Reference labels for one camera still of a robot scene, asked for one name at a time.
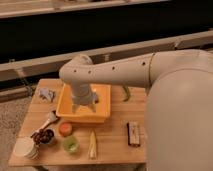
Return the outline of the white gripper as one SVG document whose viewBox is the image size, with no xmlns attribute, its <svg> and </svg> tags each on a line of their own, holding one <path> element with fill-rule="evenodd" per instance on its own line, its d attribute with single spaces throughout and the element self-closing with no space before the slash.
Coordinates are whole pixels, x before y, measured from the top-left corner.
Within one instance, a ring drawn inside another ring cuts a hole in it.
<svg viewBox="0 0 213 171">
<path fill-rule="evenodd" d="M 72 105 L 72 112 L 76 113 L 79 105 L 88 105 L 92 112 L 96 112 L 96 105 L 93 101 L 93 91 L 89 84 L 71 84 L 72 100 L 75 104 Z"/>
</svg>

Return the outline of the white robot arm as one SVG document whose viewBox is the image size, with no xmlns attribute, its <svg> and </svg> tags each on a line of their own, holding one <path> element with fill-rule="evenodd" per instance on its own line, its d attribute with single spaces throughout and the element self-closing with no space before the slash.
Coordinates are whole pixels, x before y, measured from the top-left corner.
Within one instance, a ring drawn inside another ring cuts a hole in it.
<svg viewBox="0 0 213 171">
<path fill-rule="evenodd" d="M 213 171 L 212 53 L 162 51 L 102 64 L 78 55 L 59 76 L 80 104 L 92 83 L 146 88 L 147 171 Z"/>
</svg>

